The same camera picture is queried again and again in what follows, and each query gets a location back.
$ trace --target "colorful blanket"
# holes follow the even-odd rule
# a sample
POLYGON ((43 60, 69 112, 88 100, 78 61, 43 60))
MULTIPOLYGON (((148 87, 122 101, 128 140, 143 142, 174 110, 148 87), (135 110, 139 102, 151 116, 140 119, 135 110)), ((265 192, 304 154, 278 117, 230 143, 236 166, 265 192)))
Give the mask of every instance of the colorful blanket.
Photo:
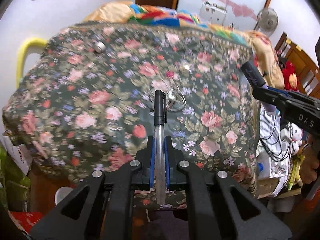
POLYGON ((284 89, 284 79, 278 57, 270 39, 256 31, 241 32, 217 24, 201 23, 196 15, 187 11, 176 11, 164 7, 139 6, 131 1, 116 1, 104 4, 88 15, 84 21, 134 22, 143 25, 166 25, 172 27, 193 27, 209 29, 214 35, 252 47, 256 66, 266 74, 268 86, 284 89))
MULTIPOLYGON (((168 110, 165 135, 207 171, 225 170, 252 194, 258 104, 240 66, 251 47, 209 29, 85 22, 48 41, 3 109, 3 121, 46 173, 77 183, 93 170, 115 171, 154 133, 155 90, 183 97, 168 110), (102 41, 106 49, 96 53, 102 41)), ((137 192, 136 206, 185 208, 183 192, 137 192)))

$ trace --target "red stuffed toy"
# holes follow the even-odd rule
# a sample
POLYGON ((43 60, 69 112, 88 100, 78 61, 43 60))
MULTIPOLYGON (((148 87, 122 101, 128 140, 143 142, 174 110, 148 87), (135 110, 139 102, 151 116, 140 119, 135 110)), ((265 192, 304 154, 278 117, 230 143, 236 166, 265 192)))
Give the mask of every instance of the red stuffed toy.
POLYGON ((282 74, 284 79, 284 89, 299 91, 299 80, 296 75, 296 70, 294 65, 289 60, 287 60, 287 62, 285 63, 285 68, 282 70, 282 74))

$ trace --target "transparent pen barrel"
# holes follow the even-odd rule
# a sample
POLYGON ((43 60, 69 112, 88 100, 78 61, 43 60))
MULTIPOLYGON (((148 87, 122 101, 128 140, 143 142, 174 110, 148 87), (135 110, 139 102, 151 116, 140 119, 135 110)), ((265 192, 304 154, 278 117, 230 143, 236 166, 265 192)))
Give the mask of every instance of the transparent pen barrel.
POLYGON ((156 197, 157 204, 165 204, 165 161, 164 161, 164 127, 163 125, 155 126, 155 143, 156 143, 156 197))

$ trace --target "pink flower pattern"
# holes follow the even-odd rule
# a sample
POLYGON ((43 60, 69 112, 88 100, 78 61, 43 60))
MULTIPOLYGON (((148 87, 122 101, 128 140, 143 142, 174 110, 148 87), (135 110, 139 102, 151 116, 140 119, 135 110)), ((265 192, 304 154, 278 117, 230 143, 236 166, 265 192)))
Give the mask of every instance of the pink flower pattern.
MULTIPOLYGON (((251 55, 200 29, 82 23, 49 40, 3 109, 4 125, 32 144, 40 167, 78 183, 93 170, 116 171, 146 147, 161 89, 171 103, 164 133, 172 145, 199 169, 223 169, 254 193, 255 106, 239 70, 251 55), (98 39, 102 53, 93 50, 98 39)), ((155 199, 154 190, 140 191, 135 205, 186 207, 182 192, 167 190, 167 205, 155 199)))

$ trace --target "pen clip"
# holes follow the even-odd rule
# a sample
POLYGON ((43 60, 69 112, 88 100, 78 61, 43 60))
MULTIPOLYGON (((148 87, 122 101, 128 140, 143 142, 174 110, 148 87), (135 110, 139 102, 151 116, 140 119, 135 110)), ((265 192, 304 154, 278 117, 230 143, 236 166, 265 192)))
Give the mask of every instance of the pen clip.
POLYGON ((162 98, 163 98, 164 123, 167 123, 167 98, 164 92, 162 92, 162 98))

